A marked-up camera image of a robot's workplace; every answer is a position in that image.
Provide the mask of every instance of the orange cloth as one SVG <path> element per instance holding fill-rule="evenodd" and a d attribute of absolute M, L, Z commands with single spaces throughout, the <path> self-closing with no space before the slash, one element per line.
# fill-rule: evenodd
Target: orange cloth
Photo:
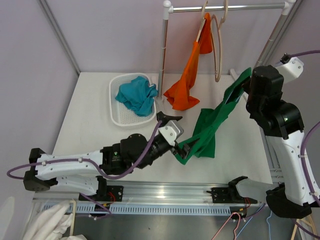
<path fill-rule="evenodd" d="M 199 41 L 193 43 L 191 56 L 183 70 L 180 80 L 164 93 L 168 102 L 175 110 L 187 110 L 200 102 L 197 98 L 190 96 L 190 89 L 195 85 L 199 54 L 208 54 L 213 51 L 210 14 L 206 13 L 204 18 L 205 24 L 201 31 Z"/>

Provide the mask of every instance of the cable tie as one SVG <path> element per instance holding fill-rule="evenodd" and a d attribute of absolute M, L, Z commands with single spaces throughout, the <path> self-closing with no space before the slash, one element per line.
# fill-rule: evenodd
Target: cable tie
<path fill-rule="evenodd" d="M 313 195 L 313 196 L 316 196 L 316 197 L 318 197 L 319 195 L 318 195 L 318 193 L 315 191 L 315 192 L 309 192 L 309 194 L 310 195 Z"/>

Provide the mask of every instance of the teal towel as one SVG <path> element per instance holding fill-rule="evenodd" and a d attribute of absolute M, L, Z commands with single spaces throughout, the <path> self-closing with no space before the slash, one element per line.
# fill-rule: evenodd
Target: teal towel
<path fill-rule="evenodd" d="M 119 93 L 115 97 L 128 109 L 134 111 L 140 117 L 149 116 L 152 113 L 154 97 L 158 91 L 156 85 L 149 86 L 149 81 L 142 76 L 138 76 L 130 83 L 124 83 L 119 87 Z"/>

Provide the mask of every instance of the white plastic basket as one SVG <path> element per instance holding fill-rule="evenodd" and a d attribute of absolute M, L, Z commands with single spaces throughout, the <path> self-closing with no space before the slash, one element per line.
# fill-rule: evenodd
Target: white plastic basket
<path fill-rule="evenodd" d="M 156 101 L 153 103 L 152 113 L 149 116 L 138 116 L 134 111 L 127 109 L 127 107 L 116 100 L 119 92 L 119 87 L 122 84 L 130 83 L 137 77 L 144 77 L 149 80 L 150 85 L 153 84 L 150 78 L 143 73 L 128 73 L 116 76 L 109 84 L 109 104 L 111 120 L 115 125 L 120 127 L 141 127 L 149 123 L 156 116 Z"/>

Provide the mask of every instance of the wooden hanger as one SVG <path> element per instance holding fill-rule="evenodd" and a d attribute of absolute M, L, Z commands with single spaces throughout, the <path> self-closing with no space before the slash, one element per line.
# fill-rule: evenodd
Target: wooden hanger
<path fill-rule="evenodd" d="M 221 70 L 222 70 L 222 62 L 223 62 L 223 47 L 222 47 L 222 38 L 221 38 L 221 26 L 226 21 L 227 15 L 228 15 L 228 5 L 229 0 L 224 0 L 224 15 L 220 20 L 220 23 L 218 23 L 218 19 L 216 15 L 212 15 L 211 21 L 214 20 L 216 31 L 218 33 L 218 42 L 219 42 L 219 63 L 218 63 L 218 56 L 216 53 L 216 44 L 214 40 L 213 31 L 211 30 L 211 41 L 212 41 L 212 48 L 213 48 L 213 56 L 214 56 L 214 79 L 216 82 L 220 81 L 221 78 Z"/>
<path fill-rule="evenodd" d="M 199 29 L 198 35 L 197 35 L 196 40 L 195 40 L 196 42 L 199 41 L 200 35 L 201 35 L 201 32 L 202 32 L 202 29 L 204 28 L 205 23 L 206 23 L 205 10 L 206 10 L 207 4 L 208 4 L 208 1 L 205 1 L 205 3 L 204 3 L 203 6 L 202 6 L 202 11 L 201 11 L 201 24 L 200 24 L 200 29 Z"/>

